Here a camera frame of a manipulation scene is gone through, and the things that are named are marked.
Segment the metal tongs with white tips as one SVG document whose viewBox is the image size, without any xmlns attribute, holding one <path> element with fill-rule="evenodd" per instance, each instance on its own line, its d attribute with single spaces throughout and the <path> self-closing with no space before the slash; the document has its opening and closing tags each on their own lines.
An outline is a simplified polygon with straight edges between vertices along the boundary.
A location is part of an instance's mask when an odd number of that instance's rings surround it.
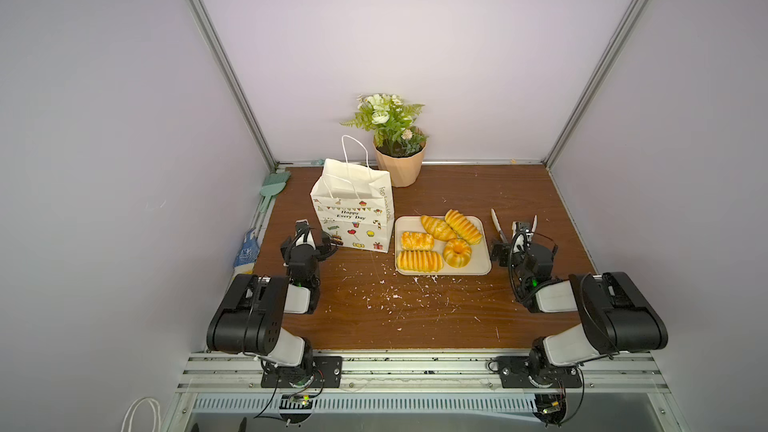
<svg viewBox="0 0 768 432">
<path fill-rule="evenodd" d="M 514 247 L 524 247 L 530 242 L 538 226 L 538 216 L 534 216 L 532 222 L 514 221 L 511 226 L 511 235 L 507 236 L 501 226 L 500 220 L 494 208 L 490 209 L 491 219 L 494 227 L 504 243 L 510 243 Z"/>
</svg>

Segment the round yellow bun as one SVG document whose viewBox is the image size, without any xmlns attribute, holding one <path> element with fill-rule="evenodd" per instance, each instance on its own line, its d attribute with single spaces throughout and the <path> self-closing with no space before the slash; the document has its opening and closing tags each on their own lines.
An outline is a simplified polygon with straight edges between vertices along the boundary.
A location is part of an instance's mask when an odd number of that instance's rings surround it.
<svg viewBox="0 0 768 432">
<path fill-rule="evenodd" d="M 466 240 L 455 238 L 446 242 L 443 259 L 450 267 L 463 268 L 471 262 L 472 253 L 472 246 Z"/>
</svg>

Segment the white printed paper gift bag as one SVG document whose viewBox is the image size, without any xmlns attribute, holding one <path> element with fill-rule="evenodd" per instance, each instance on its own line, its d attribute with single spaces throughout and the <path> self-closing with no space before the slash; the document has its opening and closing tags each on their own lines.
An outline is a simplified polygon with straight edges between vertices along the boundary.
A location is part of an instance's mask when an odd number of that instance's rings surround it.
<svg viewBox="0 0 768 432">
<path fill-rule="evenodd" d="M 327 158 L 310 198 L 322 230 L 336 245 L 389 251 L 395 211 L 388 171 Z"/>
</svg>

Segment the ridged oval bread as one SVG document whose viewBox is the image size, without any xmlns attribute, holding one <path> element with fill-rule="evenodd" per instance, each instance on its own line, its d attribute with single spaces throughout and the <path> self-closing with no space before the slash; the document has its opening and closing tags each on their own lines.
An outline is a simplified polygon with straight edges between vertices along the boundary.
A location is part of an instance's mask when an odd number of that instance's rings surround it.
<svg viewBox="0 0 768 432">
<path fill-rule="evenodd" d="M 442 218 L 422 215 L 420 222 L 424 230 L 435 240 L 450 241 L 458 238 L 453 228 Z"/>
<path fill-rule="evenodd" d="M 450 209 L 444 216 L 445 222 L 454 230 L 458 237 L 470 245 L 477 245 L 483 240 L 483 234 L 464 214 Z"/>
</svg>

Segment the small twisted bread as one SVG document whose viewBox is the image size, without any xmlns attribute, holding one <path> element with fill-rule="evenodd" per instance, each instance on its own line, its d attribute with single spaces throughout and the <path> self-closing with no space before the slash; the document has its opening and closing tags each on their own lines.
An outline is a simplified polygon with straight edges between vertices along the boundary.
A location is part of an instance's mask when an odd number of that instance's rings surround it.
<svg viewBox="0 0 768 432">
<path fill-rule="evenodd" d="M 435 239 L 426 232 L 406 231 L 401 234 L 400 243 L 403 250 L 431 251 L 434 248 Z"/>
</svg>

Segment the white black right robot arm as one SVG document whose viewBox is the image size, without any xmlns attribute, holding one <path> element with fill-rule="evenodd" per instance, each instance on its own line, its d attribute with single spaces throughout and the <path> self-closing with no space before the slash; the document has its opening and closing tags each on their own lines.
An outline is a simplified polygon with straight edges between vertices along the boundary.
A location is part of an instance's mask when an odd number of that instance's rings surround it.
<svg viewBox="0 0 768 432">
<path fill-rule="evenodd" d="M 517 303 L 531 313 L 576 312 L 579 323 L 534 340 L 527 356 L 493 362 L 504 388 L 567 389 L 584 385 L 581 366 L 622 352 L 643 353 L 668 344 L 663 320 L 625 272 L 553 275 L 558 246 L 534 241 L 536 232 L 515 228 L 492 246 L 490 257 L 507 269 Z"/>
</svg>

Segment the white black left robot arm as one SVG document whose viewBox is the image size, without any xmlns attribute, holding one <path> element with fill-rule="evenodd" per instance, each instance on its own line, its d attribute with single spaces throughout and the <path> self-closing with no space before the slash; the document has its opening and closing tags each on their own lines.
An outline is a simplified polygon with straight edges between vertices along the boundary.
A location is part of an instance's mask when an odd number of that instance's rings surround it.
<svg viewBox="0 0 768 432">
<path fill-rule="evenodd" d="M 310 341 L 285 330 L 283 319 L 316 311 L 321 297 L 319 264 L 337 250 L 328 233 L 322 232 L 316 241 L 308 221 L 296 222 L 295 235 L 280 247 L 285 273 L 236 275 L 209 323 L 207 348 L 254 357 L 275 373 L 301 378 L 312 374 Z"/>
</svg>

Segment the long ridged bread front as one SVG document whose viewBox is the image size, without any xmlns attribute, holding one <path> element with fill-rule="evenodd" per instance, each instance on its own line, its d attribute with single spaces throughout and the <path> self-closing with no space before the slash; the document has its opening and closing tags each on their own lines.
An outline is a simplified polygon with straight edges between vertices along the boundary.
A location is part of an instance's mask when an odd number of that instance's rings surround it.
<svg viewBox="0 0 768 432">
<path fill-rule="evenodd" d="M 402 250 L 396 257 L 396 266 L 399 271 L 432 274 L 442 270 L 444 261 L 435 251 Z"/>
</svg>

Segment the potted plant in pink pot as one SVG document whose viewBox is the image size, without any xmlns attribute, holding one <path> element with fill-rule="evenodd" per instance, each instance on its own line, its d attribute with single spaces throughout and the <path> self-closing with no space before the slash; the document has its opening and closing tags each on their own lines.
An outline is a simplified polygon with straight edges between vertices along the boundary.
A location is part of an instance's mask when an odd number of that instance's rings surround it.
<svg viewBox="0 0 768 432">
<path fill-rule="evenodd" d="M 373 133 L 378 167 L 390 173 L 394 187 L 408 187 L 420 174 L 427 135 L 415 122 L 423 108 L 398 94 L 369 94 L 358 98 L 353 118 L 342 122 Z"/>
</svg>

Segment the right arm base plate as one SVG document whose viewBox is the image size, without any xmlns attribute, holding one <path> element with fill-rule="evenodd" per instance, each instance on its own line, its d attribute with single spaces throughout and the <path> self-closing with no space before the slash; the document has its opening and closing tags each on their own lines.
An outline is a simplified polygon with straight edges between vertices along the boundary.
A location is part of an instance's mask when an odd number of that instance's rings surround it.
<svg viewBox="0 0 768 432">
<path fill-rule="evenodd" d="M 584 385 L 581 370 L 574 366 L 554 366 L 546 358 L 498 356 L 496 372 L 503 388 L 569 389 Z"/>
</svg>

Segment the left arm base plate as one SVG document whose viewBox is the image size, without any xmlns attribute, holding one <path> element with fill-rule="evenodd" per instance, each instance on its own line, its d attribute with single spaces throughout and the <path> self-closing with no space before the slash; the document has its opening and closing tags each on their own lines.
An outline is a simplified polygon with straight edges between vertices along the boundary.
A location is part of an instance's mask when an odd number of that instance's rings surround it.
<svg viewBox="0 0 768 432">
<path fill-rule="evenodd" d="M 318 356 L 303 359 L 297 366 L 278 366 L 260 359 L 262 388 L 339 388 L 343 359 L 341 356 Z"/>
</svg>

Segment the aluminium front rail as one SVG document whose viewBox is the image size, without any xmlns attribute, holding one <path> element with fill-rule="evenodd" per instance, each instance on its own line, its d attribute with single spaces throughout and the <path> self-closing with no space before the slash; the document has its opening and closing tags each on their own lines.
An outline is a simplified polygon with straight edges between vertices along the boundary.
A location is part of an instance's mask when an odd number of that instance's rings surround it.
<svg viewBox="0 0 768 432">
<path fill-rule="evenodd" d="M 527 356 L 526 349 L 319 350 L 341 356 L 341 383 L 334 392 L 554 393 L 557 389 L 503 388 L 492 362 L 498 356 Z M 649 353 L 622 354 L 581 366 L 578 393 L 668 393 L 669 386 Z M 262 392 L 259 360 L 220 352 L 193 353 L 178 392 Z"/>
</svg>

